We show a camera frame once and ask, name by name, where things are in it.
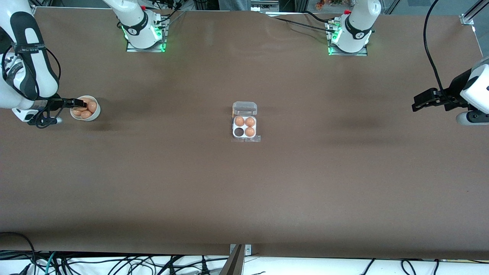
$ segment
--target clear plastic lid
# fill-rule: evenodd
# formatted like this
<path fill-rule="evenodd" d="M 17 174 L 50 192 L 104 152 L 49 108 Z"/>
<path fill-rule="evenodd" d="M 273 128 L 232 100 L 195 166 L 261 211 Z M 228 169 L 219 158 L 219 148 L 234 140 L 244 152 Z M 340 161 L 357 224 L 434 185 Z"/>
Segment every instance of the clear plastic lid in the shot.
<path fill-rule="evenodd" d="M 256 115 L 258 113 L 258 106 L 255 102 L 251 101 L 236 101 L 233 103 L 234 115 Z"/>

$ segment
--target bowl of eggs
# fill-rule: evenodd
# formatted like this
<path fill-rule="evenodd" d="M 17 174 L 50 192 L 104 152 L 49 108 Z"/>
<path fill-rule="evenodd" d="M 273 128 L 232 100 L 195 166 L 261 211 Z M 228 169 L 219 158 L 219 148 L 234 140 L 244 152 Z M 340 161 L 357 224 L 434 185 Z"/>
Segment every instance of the bowl of eggs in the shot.
<path fill-rule="evenodd" d="M 92 121 L 96 119 L 100 114 L 100 105 L 98 105 L 98 101 L 95 99 L 95 97 L 84 95 L 80 96 L 78 99 L 83 100 L 87 106 L 70 109 L 69 113 L 71 116 L 74 119 L 81 121 Z"/>

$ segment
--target black cable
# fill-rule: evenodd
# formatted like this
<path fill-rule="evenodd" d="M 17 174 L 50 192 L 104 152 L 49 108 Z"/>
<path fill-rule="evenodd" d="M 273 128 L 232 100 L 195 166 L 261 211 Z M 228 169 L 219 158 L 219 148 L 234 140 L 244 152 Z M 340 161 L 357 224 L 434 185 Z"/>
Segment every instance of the black cable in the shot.
<path fill-rule="evenodd" d="M 35 125 L 38 129 L 45 129 L 47 128 L 49 125 L 51 125 L 58 117 L 59 115 L 61 114 L 61 111 L 65 108 L 64 104 L 63 106 L 61 106 L 60 110 L 58 111 L 58 113 L 54 116 L 54 117 L 51 117 L 51 112 L 49 111 L 49 105 L 46 105 L 44 107 L 44 109 L 42 109 L 41 111 L 39 111 L 36 116 L 34 117 L 34 122 L 35 122 Z M 47 124 L 44 124 L 43 120 L 47 120 L 49 121 L 49 123 Z"/>
<path fill-rule="evenodd" d="M 51 262 L 52 262 L 52 265 L 53 265 L 55 274 L 56 275 L 61 275 L 61 272 L 60 272 L 60 269 L 59 269 L 60 266 L 58 265 L 58 261 L 53 258 Z"/>
<path fill-rule="evenodd" d="M 428 60 L 431 64 L 431 67 L 433 68 L 433 72 L 435 73 L 436 82 L 438 82 L 438 87 L 440 88 L 440 92 L 447 100 L 451 101 L 451 99 L 448 98 L 448 96 L 446 95 L 445 90 L 443 90 L 442 81 L 440 80 L 440 76 L 438 75 L 438 70 L 436 69 L 435 63 L 433 62 L 433 58 L 431 58 L 431 54 L 429 53 L 428 50 L 428 42 L 426 41 L 426 29 L 428 27 L 428 19 L 429 16 L 431 15 L 431 11 L 435 7 L 436 3 L 438 3 L 438 1 L 439 0 L 435 0 L 433 4 L 431 4 L 431 7 L 429 8 L 428 13 L 426 14 L 426 18 L 424 19 L 423 43 L 424 43 L 424 50 L 426 52 L 426 55 L 428 56 Z"/>
<path fill-rule="evenodd" d="M 168 261 L 168 262 L 167 262 L 167 263 L 166 263 L 166 264 L 165 264 L 165 265 L 164 265 L 164 266 L 161 268 L 161 270 L 160 270 L 160 271 L 158 272 L 158 274 L 156 274 L 156 275 L 161 275 L 161 274 L 163 274 L 163 272 L 165 272 L 165 270 L 167 270 L 167 269 L 168 269 L 168 267 L 169 267 L 171 264 L 175 263 L 176 261 L 178 261 L 178 260 L 179 260 L 179 259 L 181 259 L 182 257 L 183 257 L 182 255 L 177 255 L 177 256 L 175 256 L 175 257 L 173 257 L 173 256 L 172 256 L 172 257 L 170 258 L 170 260 L 169 260 L 169 261 Z"/>
<path fill-rule="evenodd" d="M 156 275 L 156 264 L 155 264 L 155 261 L 153 261 L 153 257 L 150 258 L 150 261 L 151 261 L 151 264 L 153 265 L 154 269 L 155 269 L 155 275 Z"/>
<path fill-rule="evenodd" d="M 34 246 L 32 245 L 31 241 L 29 240 L 29 238 L 27 238 L 24 234 L 17 233 L 17 232 L 10 232 L 10 231 L 0 232 L 0 235 L 4 235 L 4 234 L 22 237 L 23 239 L 25 239 L 29 243 L 29 246 L 31 247 L 31 251 L 32 251 L 32 261 L 34 261 L 34 273 L 33 274 L 37 274 L 36 273 L 36 252 L 34 250 Z"/>
<path fill-rule="evenodd" d="M 436 262 L 436 266 L 435 266 L 435 270 L 433 271 L 433 275 L 436 275 L 436 271 L 438 271 L 438 266 L 440 265 L 440 261 L 438 259 L 435 259 L 435 262 Z"/>
<path fill-rule="evenodd" d="M 151 275 L 155 275 L 154 270 L 153 270 L 153 269 L 152 269 L 150 266 L 145 265 L 145 264 L 142 264 L 142 262 L 139 262 L 139 263 L 137 263 L 137 264 L 130 264 L 129 271 L 128 271 L 128 273 L 127 273 L 127 274 L 128 274 L 128 275 L 133 274 L 133 271 L 134 271 L 134 270 L 135 270 L 135 269 L 136 269 L 138 266 L 142 266 L 142 267 L 147 267 L 147 268 L 149 268 L 149 269 L 151 270 Z"/>
<path fill-rule="evenodd" d="M 210 259 L 210 260 L 205 260 L 205 261 L 206 262 L 213 262 L 213 261 L 224 261 L 224 260 L 227 260 L 227 258 L 217 258 L 217 259 Z M 178 271 L 180 271 L 180 270 L 182 270 L 184 268 L 194 267 L 194 265 L 201 264 L 202 262 L 203 261 L 195 262 L 195 263 L 192 263 L 192 264 L 188 264 L 188 265 L 182 266 L 181 268 L 179 268 L 178 270 L 176 270 L 173 273 L 170 273 L 169 275 L 175 275 Z"/>
<path fill-rule="evenodd" d="M 330 18 L 330 19 L 321 19 L 321 18 L 317 17 L 314 13 L 312 13 L 308 10 L 301 11 L 301 13 L 307 13 L 307 14 L 311 15 L 312 17 L 314 17 L 314 19 L 318 20 L 319 22 L 323 22 L 323 23 L 327 23 L 329 20 L 334 19 L 334 17 Z"/>
<path fill-rule="evenodd" d="M 127 260 L 128 262 L 125 263 L 122 267 L 124 267 L 126 264 L 128 264 L 130 262 L 129 261 L 129 257 L 125 257 L 124 259 L 120 260 L 116 265 L 114 265 L 114 267 L 112 267 L 111 270 L 109 270 L 109 273 L 107 273 L 107 275 L 111 275 L 111 272 L 115 269 L 115 267 L 118 266 L 119 264 L 121 264 L 125 260 Z"/>
<path fill-rule="evenodd" d="M 60 80 L 61 79 L 61 65 L 60 65 L 60 62 L 56 58 L 56 55 L 54 55 L 54 53 L 52 53 L 52 51 L 50 51 L 48 48 L 46 48 L 46 50 L 52 55 L 52 57 L 56 61 L 56 64 L 58 64 L 58 72 L 59 72 L 58 73 L 58 80 Z"/>
<path fill-rule="evenodd" d="M 105 260 L 99 262 L 76 261 L 76 262 L 70 262 L 68 264 L 101 264 L 101 263 L 120 262 L 120 261 L 121 261 L 120 259 L 112 259 L 112 260 Z"/>
<path fill-rule="evenodd" d="M 285 21 L 285 22 L 289 22 L 289 23 L 294 23 L 294 24 L 297 24 L 297 25 L 305 26 L 305 27 L 308 27 L 308 28 L 318 29 L 318 30 L 327 31 L 327 32 L 334 32 L 333 30 L 330 30 L 330 29 L 315 27 L 315 26 L 311 26 L 311 25 L 307 25 L 307 24 L 302 24 L 302 23 L 299 23 L 299 22 L 294 22 L 294 21 L 290 21 L 290 20 L 287 20 L 287 19 L 277 18 L 277 17 L 274 17 L 274 18 L 275 19 L 278 19 L 278 20 Z"/>
<path fill-rule="evenodd" d="M 367 274 L 367 272 L 368 272 L 368 270 L 369 270 L 369 268 L 370 268 L 370 266 L 371 266 L 371 265 L 374 263 L 374 261 L 375 261 L 375 258 L 372 258 L 372 260 L 370 261 L 370 263 L 369 263 L 369 264 L 367 265 L 367 267 L 365 268 L 365 271 L 363 271 L 363 273 L 362 273 L 362 274 L 360 274 L 360 275 L 366 275 L 366 274 Z"/>
<path fill-rule="evenodd" d="M 68 269 L 69 269 L 69 272 L 70 272 L 72 275 L 74 275 L 74 274 L 73 274 L 73 272 L 75 272 L 77 275 L 81 275 L 81 274 L 80 274 L 80 273 L 78 273 L 76 270 L 74 270 L 73 268 L 71 268 L 69 265 L 68 265 L 67 267 L 68 267 Z"/>
<path fill-rule="evenodd" d="M 7 78 L 7 74 L 5 73 L 5 55 L 10 51 L 12 45 L 10 45 L 4 52 L 1 57 L 1 76 L 5 80 Z"/>
<path fill-rule="evenodd" d="M 159 2 L 157 2 L 157 1 L 151 1 L 151 5 L 154 5 L 155 3 L 158 6 L 158 8 L 161 9 L 161 6 L 159 5 L 160 4 Z"/>
<path fill-rule="evenodd" d="M 400 262 L 400 267 L 402 268 L 402 271 L 404 271 L 404 273 L 406 273 L 406 275 L 411 275 L 409 274 L 406 269 L 404 269 L 404 262 L 407 262 L 409 264 L 409 266 L 411 267 L 411 270 L 413 271 L 413 274 L 412 275 L 416 275 L 416 271 L 414 270 L 414 267 L 413 265 L 408 261 L 408 260 L 402 260 Z"/>
<path fill-rule="evenodd" d="M 68 275 L 68 272 L 66 272 L 65 261 L 66 261 L 66 258 L 65 257 L 61 258 L 61 269 L 63 269 L 64 275 Z"/>
<path fill-rule="evenodd" d="M 175 10 L 174 10 L 174 11 L 173 11 L 173 12 L 172 12 L 172 13 L 171 13 L 171 14 L 170 14 L 170 15 L 169 15 L 167 18 L 165 18 L 165 19 L 163 19 L 163 20 L 161 20 L 161 21 L 165 21 L 165 20 L 170 19 L 170 17 L 171 17 L 172 15 L 174 15 L 174 14 L 175 14 L 177 11 L 178 11 L 178 8 L 175 8 Z"/>
<path fill-rule="evenodd" d="M 467 260 L 467 261 L 478 263 L 478 264 L 489 264 L 488 262 L 481 262 L 481 261 L 476 261 L 476 260 Z"/>
<path fill-rule="evenodd" d="M 151 258 L 151 256 L 148 256 L 146 259 L 140 261 L 139 263 L 136 263 L 134 265 L 136 265 L 136 267 L 133 268 L 133 264 L 130 264 L 130 273 L 132 274 L 133 273 L 133 270 L 136 269 L 138 266 L 142 265 L 145 261 L 147 261 L 149 258 Z"/>
<path fill-rule="evenodd" d="M 205 261 L 205 257 L 204 255 L 202 255 L 202 272 L 201 272 L 202 275 L 209 275 L 210 272 L 209 272 L 209 269 L 207 267 L 207 263 Z"/>

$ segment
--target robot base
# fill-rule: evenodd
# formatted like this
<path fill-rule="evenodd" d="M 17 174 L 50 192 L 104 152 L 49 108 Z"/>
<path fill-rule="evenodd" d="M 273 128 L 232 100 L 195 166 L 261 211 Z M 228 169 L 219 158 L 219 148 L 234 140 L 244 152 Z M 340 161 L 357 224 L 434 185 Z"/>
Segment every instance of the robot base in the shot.
<path fill-rule="evenodd" d="M 161 25 L 158 27 L 160 29 L 154 29 L 155 36 L 160 37 L 160 40 L 149 48 L 146 49 L 136 48 L 129 42 L 129 40 L 126 37 L 126 40 L 128 40 L 126 51 L 127 52 L 165 52 L 166 40 L 168 37 L 168 28 L 170 25 L 169 21 L 170 20 L 163 21 Z"/>
<path fill-rule="evenodd" d="M 334 19 L 334 22 L 339 22 L 341 21 L 341 18 L 340 17 L 336 17 Z M 367 53 L 367 46 L 363 46 L 363 48 L 358 51 L 358 52 L 345 52 L 345 51 L 342 51 L 336 44 L 334 44 L 332 42 L 332 39 L 335 35 L 338 34 L 339 30 L 339 26 L 335 23 L 331 24 L 333 22 L 329 22 L 329 23 L 324 23 L 324 26 L 326 27 L 326 29 L 331 29 L 331 30 L 334 30 L 335 33 L 331 33 L 331 32 L 326 32 L 326 38 L 328 40 L 328 54 L 329 55 L 346 55 L 346 56 L 367 56 L 368 53 Z"/>

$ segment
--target egg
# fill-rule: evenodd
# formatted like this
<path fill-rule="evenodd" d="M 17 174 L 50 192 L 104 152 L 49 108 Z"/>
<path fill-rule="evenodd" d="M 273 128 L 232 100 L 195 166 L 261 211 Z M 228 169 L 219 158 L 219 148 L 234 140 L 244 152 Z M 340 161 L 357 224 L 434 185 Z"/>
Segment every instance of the egg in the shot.
<path fill-rule="evenodd" d="M 252 117 L 249 117 L 246 119 L 246 126 L 248 127 L 253 127 L 255 126 L 255 119 Z"/>
<path fill-rule="evenodd" d="M 81 100 L 83 100 L 83 102 L 85 102 L 85 103 L 87 104 L 87 106 L 88 106 L 88 104 L 89 104 L 90 102 L 92 102 L 92 100 L 91 100 L 91 99 L 86 98 L 86 97 L 83 97 L 83 98 L 80 98 L 80 99 L 81 99 Z M 75 108 L 73 108 L 73 109 L 74 109 L 74 110 L 77 110 L 77 111 L 81 111 L 81 112 L 83 112 L 83 111 L 86 111 L 86 110 L 87 110 L 87 107 L 75 107 Z"/>
<path fill-rule="evenodd" d="M 234 119 L 234 124 L 236 124 L 238 127 L 241 127 L 245 124 L 245 119 L 242 116 L 237 116 Z"/>
<path fill-rule="evenodd" d="M 90 111 L 91 113 L 94 113 L 94 112 L 95 112 L 95 110 L 97 110 L 97 102 L 95 102 L 95 101 L 89 102 L 89 103 L 87 104 L 87 106 L 88 106 L 88 109 L 89 109 L 89 111 Z"/>
<path fill-rule="evenodd" d="M 80 112 L 83 112 L 83 111 L 86 111 L 87 108 L 86 107 L 75 107 L 73 108 L 73 111 L 80 111 Z"/>
<path fill-rule="evenodd" d="M 90 111 L 83 111 L 80 116 L 82 117 L 82 119 L 85 119 L 91 117 L 91 115 L 92 113 L 90 113 Z"/>
<path fill-rule="evenodd" d="M 244 134 L 248 137 L 252 137 L 254 134 L 255 134 L 255 129 L 251 128 L 251 127 L 248 127 L 246 128 L 246 130 L 244 131 Z"/>

